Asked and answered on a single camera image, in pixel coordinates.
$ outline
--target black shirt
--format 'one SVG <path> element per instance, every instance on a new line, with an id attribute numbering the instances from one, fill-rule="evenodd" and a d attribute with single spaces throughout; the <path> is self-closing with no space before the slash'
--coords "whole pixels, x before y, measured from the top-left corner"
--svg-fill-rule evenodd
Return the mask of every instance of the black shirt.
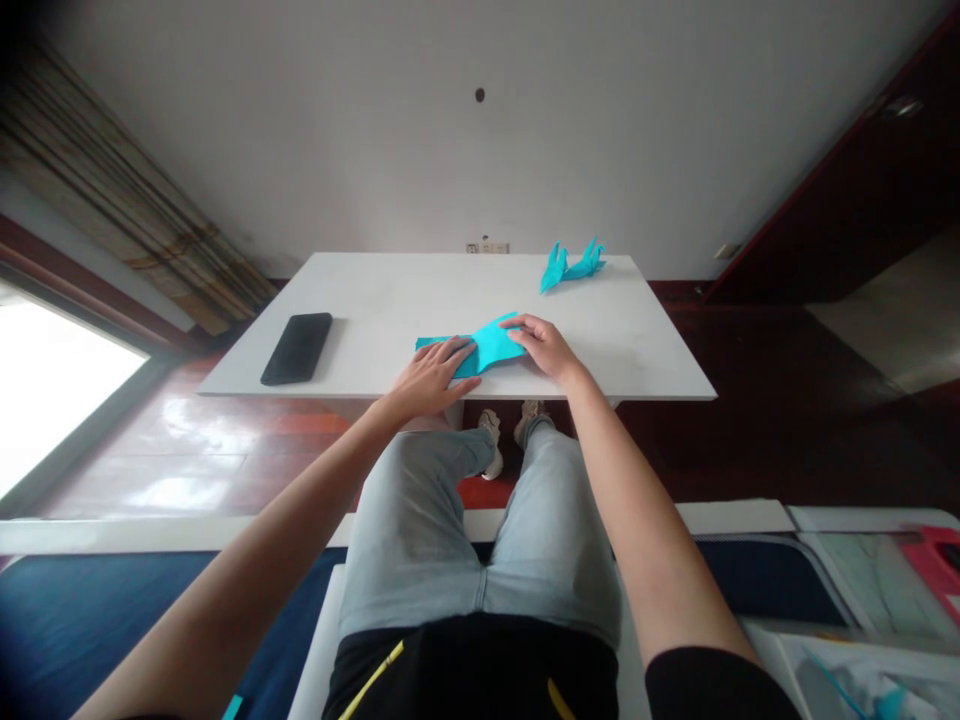
<path id="1" fill-rule="evenodd" d="M 339 718 L 391 653 L 354 720 L 618 716 L 617 658 L 603 642 L 533 618 L 475 613 L 344 638 L 323 718 Z M 662 653 L 646 685 L 656 720 L 799 717 L 769 675 L 722 650 Z"/>

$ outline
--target hand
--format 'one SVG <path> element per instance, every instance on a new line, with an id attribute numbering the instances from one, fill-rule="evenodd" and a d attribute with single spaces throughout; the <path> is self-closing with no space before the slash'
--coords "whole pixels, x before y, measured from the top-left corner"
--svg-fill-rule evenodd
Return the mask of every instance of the hand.
<path id="1" fill-rule="evenodd" d="M 515 328 L 508 333 L 510 339 L 522 345 L 537 367 L 561 385 L 583 369 L 583 364 L 553 323 L 533 315 L 517 315 L 504 320 L 500 327 Z"/>
<path id="2" fill-rule="evenodd" d="M 425 345 L 417 350 L 383 400 L 404 421 L 446 410 L 480 384 L 480 378 L 472 377 L 449 387 L 460 363 L 476 349 L 470 338 L 457 335 L 442 343 Z"/>

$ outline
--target folded paper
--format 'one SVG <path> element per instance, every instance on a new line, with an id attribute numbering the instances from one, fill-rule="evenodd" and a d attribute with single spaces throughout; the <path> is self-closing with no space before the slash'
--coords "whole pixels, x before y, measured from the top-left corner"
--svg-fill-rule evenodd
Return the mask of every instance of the folded paper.
<path id="1" fill-rule="evenodd" d="M 600 259 L 600 253 L 604 252 L 603 245 L 597 245 L 597 239 L 594 238 L 583 251 L 583 258 L 571 268 L 567 268 L 567 249 L 561 248 L 560 243 L 554 243 L 553 249 L 547 258 L 547 269 L 540 280 L 540 294 L 543 295 L 547 290 L 554 287 L 564 280 L 580 280 L 585 277 L 592 277 L 607 263 Z"/>
<path id="2" fill-rule="evenodd" d="M 492 323 L 484 325 L 475 333 L 463 336 L 471 338 L 477 344 L 477 349 L 470 353 L 460 364 L 457 372 L 453 374 L 455 378 L 479 375 L 494 363 L 523 355 L 523 346 L 515 343 L 507 336 L 506 328 L 500 327 L 501 322 L 507 318 L 516 316 L 516 314 L 517 313 L 513 312 L 501 315 Z M 419 350 L 424 345 L 431 345 L 435 342 L 443 342 L 450 337 L 450 335 L 447 335 L 446 337 L 417 338 L 416 349 Z"/>

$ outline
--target shoe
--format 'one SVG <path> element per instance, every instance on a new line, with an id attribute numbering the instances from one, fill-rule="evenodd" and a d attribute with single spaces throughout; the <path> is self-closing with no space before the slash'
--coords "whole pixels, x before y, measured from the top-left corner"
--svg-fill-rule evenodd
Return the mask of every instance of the shoe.
<path id="1" fill-rule="evenodd" d="M 538 415 L 546 415 L 547 406 L 543 404 L 543 400 L 524 400 L 523 409 L 520 411 L 520 422 L 517 423 L 517 426 L 513 429 L 513 439 L 517 441 L 517 445 L 523 447 L 523 431 L 527 427 L 527 423 L 533 420 Z"/>
<path id="2" fill-rule="evenodd" d="M 480 413 L 477 427 L 487 430 L 493 438 L 493 462 L 480 475 L 484 480 L 493 480 L 503 472 L 503 455 L 500 454 L 500 448 L 497 447 L 497 443 L 500 442 L 500 418 L 493 410 L 484 410 Z"/>

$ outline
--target black smartphone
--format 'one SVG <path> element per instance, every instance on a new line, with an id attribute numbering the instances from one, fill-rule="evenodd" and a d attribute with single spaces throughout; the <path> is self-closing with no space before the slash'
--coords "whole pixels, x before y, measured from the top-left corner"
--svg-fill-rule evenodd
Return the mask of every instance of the black smartphone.
<path id="1" fill-rule="evenodd" d="M 306 382 L 317 369 L 320 351 L 333 324 L 330 313 L 294 315 L 287 321 L 280 342 L 274 348 L 260 382 L 264 385 L 286 385 Z"/>

